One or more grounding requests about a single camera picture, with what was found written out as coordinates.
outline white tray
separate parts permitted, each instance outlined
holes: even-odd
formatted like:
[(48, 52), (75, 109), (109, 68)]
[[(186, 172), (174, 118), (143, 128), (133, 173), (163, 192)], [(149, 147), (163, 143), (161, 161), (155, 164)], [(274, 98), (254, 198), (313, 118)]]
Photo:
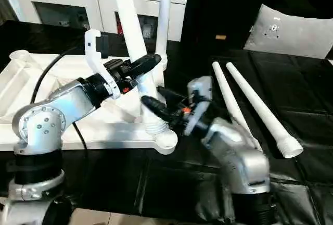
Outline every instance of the white tray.
[[(20, 50), (10, 54), (11, 62), (0, 73), (0, 151), (12, 151), (19, 141), (11, 128), (12, 118), (17, 110), (29, 104), (33, 88), (43, 69), (57, 54), (30, 54)], [(45, 99), (52, 91), (76, 78), (87, 78), (93, 72), (84, 56), (67, 55), (49, 71), (37, 94), (36, 102)], [(133, 89), (117, 100), (108, 99), (102, 106), (77, 122), (89, 148), (126, 147), (124, 141), (131, 141), (130, 147), (154, 147), (142, 145), (140, 141), (153, 141), (142, 129), (138, 129), (140, 102), (137, 89)], [(128, 132), (133, 123), (133, 132)], [(63, 149), (82, 149), (74, 128), (70, 126), (62, 136)]]

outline black cable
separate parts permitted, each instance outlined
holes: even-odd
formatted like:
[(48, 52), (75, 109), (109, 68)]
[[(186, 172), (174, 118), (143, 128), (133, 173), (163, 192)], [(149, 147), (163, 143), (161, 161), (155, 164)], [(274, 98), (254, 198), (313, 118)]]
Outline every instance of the black cable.
[[(33, 93), (32, 93), (32, 96), (31, 96), (31, 100), (30, 100), (30, 104), (34, 104), (35, 103), (35, 100), (36, 100), (36, 96), (37, 96), (37, 93), (38, 93), (38, 90), (39, 88), (41, 87), (41, 84), (42, 84), (42, 81), (44, 79), (44, 77), (46, 76), (46, 74), (51, 70), (51, 68), (59, 61), (61, 60), (65, 55), (67, 55), (68, 53), (70, 53), (72, 50), (76, 49), (77, 47), (73, 47), (73, 48), (70, 48), (68, 49), (67, 51), (61, 53), (60, 55), (58, 55), (46, 68), (45, 70), (42, 72), (41, 76), (38, 78), (38, 81), (35, 85), (35, 88), (33, 89)], [(75, 131), (77, 132), (78, 136), (80, 137), (80, 140), (81, 140), (81, 143), (84, 147), (84, 149), (86, 150), (87, 149), (87, 145), (84, 141), (84, 138), (78, 128), (78, 126), (76, 125), (75, 122), (73, 122), (73, 126), (75, 128)]]

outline floor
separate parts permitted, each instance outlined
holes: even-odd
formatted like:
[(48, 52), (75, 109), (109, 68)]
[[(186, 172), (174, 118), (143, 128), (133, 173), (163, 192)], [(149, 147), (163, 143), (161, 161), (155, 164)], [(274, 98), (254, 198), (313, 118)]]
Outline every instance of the floor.
[[(4, 204), (6, 198), (0, 197)], [(125, 214), (102, 212), (77, 208), (69, 225), (194, 225), (193, 223), (180, 223), (175, 220), (156, 219)]]

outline white plastic pipe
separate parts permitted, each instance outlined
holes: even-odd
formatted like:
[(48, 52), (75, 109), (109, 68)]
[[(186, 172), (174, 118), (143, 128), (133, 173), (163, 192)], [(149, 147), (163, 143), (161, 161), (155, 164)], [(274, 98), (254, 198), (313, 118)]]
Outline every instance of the white plastic pipe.
[[(116, 0), (121, 26), (124, 32), (127, 50), (131, 62), (147, 54), (146, 46), (140, 29), (139, 19), (134, 8), (133, 0)], [(140, 95), (158, 97), (157, 89), (149, 72), (138, 79)], [(168, 125), (161, 118), (154, 115), (146, 106), (142, 105), (143, 123), (148, 134), (156, 135), (157, 140), (173, 144), (177, 135), (169, 130)]]
[(217, 79), (217, 82), (219, 84), (225, 105), (227, 106), (228, 112), (230, 115), (236, 120), (238, 124), (240, 124), (243, 128), (245, 128), (249, 135), (251, 136), (252, 146), (254, 146), (256, 149), (262, 151), (262, 148), (258, 142), (258, 140), (252, 135), (251, 130), (248, 126), (248, 124), (245, 121), (245, 118), (237, 104), (237, 101), (233, 95), (233, 92), (231, 91), (229, 84), (223, 74), (223, 71), (220, 67), (220, 64), (218, 62), (213, 62), (213, 69), (215, 72), (215, 76)]
[(164, 69), (168, 62), (166, 44), (168, 41), (170, 5), (171, 0), (160, 0), (155, 53), (161, 56), (162, 64), (165, 66)]
[(276, 140), (277, 147), (282, 155), (285, 158), (291, 158), (301, 154), (303, 147), (282, 126), (236, 67), (231, 62), (228, 62), (226, 67)]

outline orange component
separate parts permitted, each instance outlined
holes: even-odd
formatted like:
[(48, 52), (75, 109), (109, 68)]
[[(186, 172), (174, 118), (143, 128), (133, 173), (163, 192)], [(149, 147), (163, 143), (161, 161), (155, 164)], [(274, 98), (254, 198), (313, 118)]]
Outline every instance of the orange component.
[(189, 114), (189, 113), (191, 113), (191, 109), (188, 108), (188, 107), (186, 107), (186, 108), (183, 108), (183, 109), (182, 109), (182, 112), (184, 112), (184, 113), (186, 113), (186, 114)]

